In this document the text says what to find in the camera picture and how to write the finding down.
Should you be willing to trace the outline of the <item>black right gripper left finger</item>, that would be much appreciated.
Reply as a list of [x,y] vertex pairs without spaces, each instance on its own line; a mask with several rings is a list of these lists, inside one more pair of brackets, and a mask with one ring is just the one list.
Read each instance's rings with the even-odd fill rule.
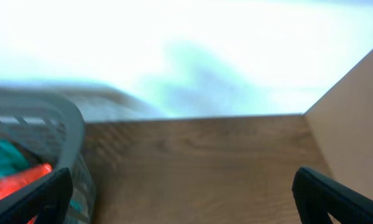
[[0,200],[0,224],[62,224],[72,194],[69,168],[54,169]]

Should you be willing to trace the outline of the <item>green Nescafe 3-in-1 bag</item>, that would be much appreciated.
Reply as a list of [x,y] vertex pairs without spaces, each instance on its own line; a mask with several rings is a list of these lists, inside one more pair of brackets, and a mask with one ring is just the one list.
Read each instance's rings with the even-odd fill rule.
[[28,150],[16,142],[0,140],[0,178],[30,168],[27,153]]

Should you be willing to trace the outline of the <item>orange spaghetti packet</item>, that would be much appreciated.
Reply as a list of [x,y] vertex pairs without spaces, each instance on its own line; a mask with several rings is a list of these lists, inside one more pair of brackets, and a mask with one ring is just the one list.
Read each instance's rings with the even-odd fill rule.
[[[1,178],[0,200],[51,173],[51,171],[53,170],[50,164],[40,164],[23,172]],[[35,220],[32,219],[27,224],[33,224],[34,222]]]

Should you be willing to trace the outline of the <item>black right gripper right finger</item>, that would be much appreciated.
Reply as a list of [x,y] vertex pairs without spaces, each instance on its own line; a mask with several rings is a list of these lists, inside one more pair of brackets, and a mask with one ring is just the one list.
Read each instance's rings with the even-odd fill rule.
[[373,200],[310,167],[300,167],[292,185],[303,224],[373,223]]

